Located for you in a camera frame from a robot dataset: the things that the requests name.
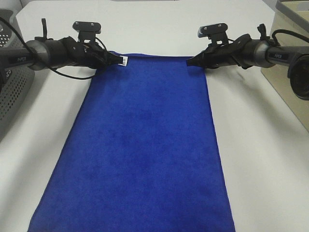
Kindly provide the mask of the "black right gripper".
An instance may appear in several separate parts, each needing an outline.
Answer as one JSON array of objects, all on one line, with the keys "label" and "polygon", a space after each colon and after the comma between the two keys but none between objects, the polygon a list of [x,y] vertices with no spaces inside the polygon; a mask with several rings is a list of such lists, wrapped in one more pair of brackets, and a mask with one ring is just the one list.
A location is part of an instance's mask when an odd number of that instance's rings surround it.
[{"label": "black right gripper", "polygon": [[186,60],[187,66],[206,69],[216,69],[223,66],[237,65],[243,69],[250,68],[243,54],[245,45],[251,41],[249,34],[238,37],[235,41],[225,45],[208,46],[204,52]]}]

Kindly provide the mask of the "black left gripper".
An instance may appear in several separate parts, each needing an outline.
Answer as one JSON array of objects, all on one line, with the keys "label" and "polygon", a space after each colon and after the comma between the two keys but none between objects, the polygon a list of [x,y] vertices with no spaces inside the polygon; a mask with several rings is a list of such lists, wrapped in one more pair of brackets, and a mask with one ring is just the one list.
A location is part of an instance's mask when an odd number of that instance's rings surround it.
[{"label": "black left gripper", "polygon": [[67,53],[68,66],[100,69],[106,65],[123,64],[123,57],[105,51],[97,42],[80,43],[72,37],[61,39]]}]

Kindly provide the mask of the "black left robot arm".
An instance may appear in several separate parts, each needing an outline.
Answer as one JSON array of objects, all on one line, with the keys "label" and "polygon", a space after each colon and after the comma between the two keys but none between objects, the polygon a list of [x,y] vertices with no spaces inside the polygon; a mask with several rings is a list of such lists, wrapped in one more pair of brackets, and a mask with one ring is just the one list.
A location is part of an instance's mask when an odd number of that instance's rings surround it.
[{"label": "black left robot arm", "polygon": [[80,43],[72,37],[44,42],[32,40],[22,47],[2,48],[0,50],[0,87],[3,88],[11,77],[9,71],[14,68],[28,67],[34,71],[49,69],[58,75],[88,80],[95,77],[75,77],[64,74],[58,69],[66,66],[88,67],[104,70],[114,64],[123,64],[124,58],[99,46],[96,42]]}]

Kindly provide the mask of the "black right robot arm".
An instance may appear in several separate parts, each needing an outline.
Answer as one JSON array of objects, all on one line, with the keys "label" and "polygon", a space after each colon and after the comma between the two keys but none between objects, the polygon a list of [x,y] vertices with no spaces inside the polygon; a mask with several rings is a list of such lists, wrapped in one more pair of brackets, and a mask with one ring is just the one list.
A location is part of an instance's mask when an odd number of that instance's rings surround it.
[{"label": "black right robot arm", "polygon": [[237,65],[243,69],[256,66],[271,68],[287,66],[287,78],[293,93],[300,99],[309,99],[309,48],[307,46],[272,45],[266,40],[252,39],[244,34],[229,44],[209,45],[198,55],[186,61],[187,66],[217,69]]}]

